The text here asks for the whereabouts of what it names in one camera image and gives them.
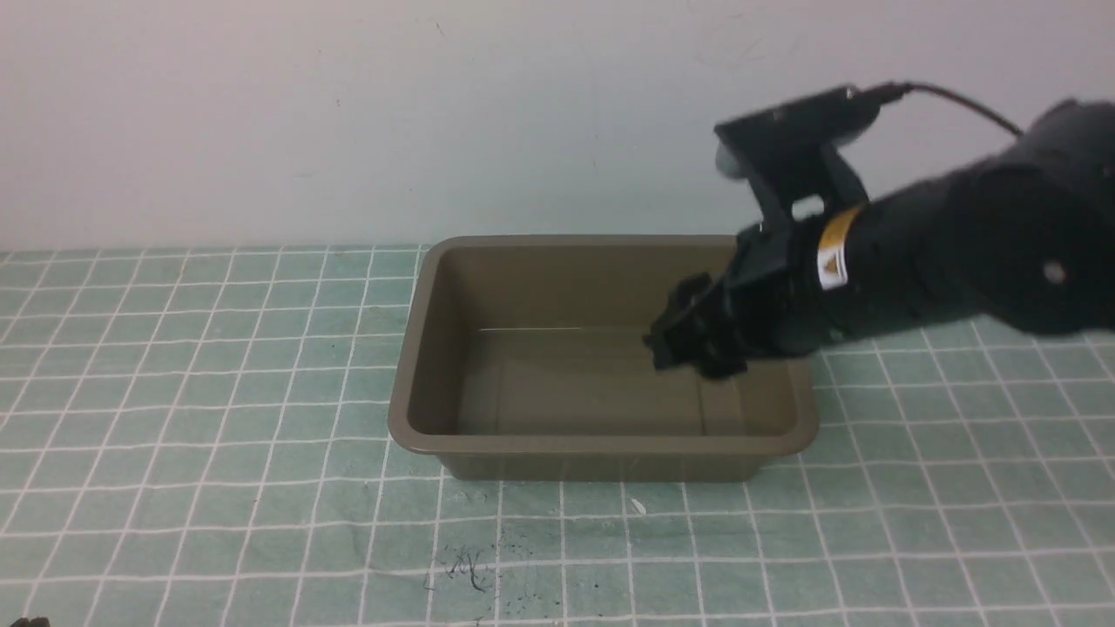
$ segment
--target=robotic arm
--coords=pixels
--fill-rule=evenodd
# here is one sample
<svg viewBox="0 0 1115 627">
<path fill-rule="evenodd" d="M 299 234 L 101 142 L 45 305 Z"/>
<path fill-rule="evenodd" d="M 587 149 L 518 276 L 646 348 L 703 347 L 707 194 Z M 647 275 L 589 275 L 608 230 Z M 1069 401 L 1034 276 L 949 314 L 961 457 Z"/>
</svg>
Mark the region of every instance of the robotic arm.
<svg viewBox="0 0 1115 627">
<path fill-rule="evenodd" d="M 1018 138 L 993 155 L 869 201 L 837 146 L 881 108 L 932 91 Z M 1022 133 L 922 84 L 840 87 L 716 126 L 721 173 L 763 221 L 724 274 L 681 281 L 644 341 L 655 367 L 718 379 L 752 359 L 990 315 L 1027 334 L 1115 329 L 1115 104 L 1066 100 Z M 795 220 L 818 196 L 822 213 Z"/>
</svg>

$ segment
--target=black cable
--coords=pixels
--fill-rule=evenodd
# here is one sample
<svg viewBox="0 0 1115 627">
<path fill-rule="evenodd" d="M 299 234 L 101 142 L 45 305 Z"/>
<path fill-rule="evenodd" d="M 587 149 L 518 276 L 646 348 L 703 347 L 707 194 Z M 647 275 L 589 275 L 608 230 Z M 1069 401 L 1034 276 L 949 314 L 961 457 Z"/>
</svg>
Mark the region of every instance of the black cable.
<svg viewBox="0 0 1115 627">
<path fill-rule="evenodd" d="M 1004 131 L 1010 133 L 1015 137 L 1022 135 L 1022 129 L 1019 128 L 1017 124 L 999 115 L 998 113 L 995 112 L 995 109 L 988 107 L 987 105 L 982 105 L 967 96 L 958 94 L 951 89 L 946 89 L 944 87 L 940 87 L 931 83 L 901 83 L 899 84 L 899 87 L 901 87 L 903 95 L 909 94 L 911 91 L 921 91 L 923 94 L 932 94 L 940 98 L 944 98 L 946 100 L 951 100 L 958 105 L 967 107 L 968 109 L 971 109 L 982 115 L 983 117 L 990 119 L 999 127 L 1001 127 Z"/>
</svg>

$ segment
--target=white wall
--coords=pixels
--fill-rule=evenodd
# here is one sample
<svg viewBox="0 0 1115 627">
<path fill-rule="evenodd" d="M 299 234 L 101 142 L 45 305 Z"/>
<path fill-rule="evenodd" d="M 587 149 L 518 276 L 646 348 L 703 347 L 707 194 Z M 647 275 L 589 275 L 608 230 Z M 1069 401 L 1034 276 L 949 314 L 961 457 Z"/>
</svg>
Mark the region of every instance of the white wall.
<svg viewBox="0 0 1115 627">
<path fill-rule="evenodd" d="M 1111 0 L 8 0 L 0 248 L 734 232 L 714 123 L 919 78 L 1115 97 Z M 872 192 L 1004 137 L 910 98 Z"/>
</svg>

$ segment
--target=green grid mat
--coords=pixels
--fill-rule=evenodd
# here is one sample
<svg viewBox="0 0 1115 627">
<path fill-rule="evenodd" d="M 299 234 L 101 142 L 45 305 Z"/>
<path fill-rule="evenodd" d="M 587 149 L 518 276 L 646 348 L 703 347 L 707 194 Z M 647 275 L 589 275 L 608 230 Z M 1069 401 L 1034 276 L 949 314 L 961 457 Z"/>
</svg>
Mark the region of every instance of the green grid mat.
<svg viewBox="0 0 1115 627">
<path fill-rule="evenodd" d="M 0 623 L 1115 625 L 1115 340 L 813 360 L 746 486 L 462 483 L 385 424 L 423 247 L 0 255 Z"/>
</svg>

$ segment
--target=plastic tray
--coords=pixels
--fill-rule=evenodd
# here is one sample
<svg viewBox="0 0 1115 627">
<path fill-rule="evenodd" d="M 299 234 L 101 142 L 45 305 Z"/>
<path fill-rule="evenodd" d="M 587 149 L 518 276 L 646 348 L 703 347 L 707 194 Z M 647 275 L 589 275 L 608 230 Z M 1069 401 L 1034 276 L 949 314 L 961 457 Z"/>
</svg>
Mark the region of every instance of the plastic tray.
<svg viewBox="0 0 1115 627">
<path fill-rule="evenodd" d="M 427 253 L 391 394 L 398 444 L 464 480 L 743 481 L 817 433 L 807 364 L 656 373 L 641 334 L 730 237 L 456 238 Z"/>
</svg>

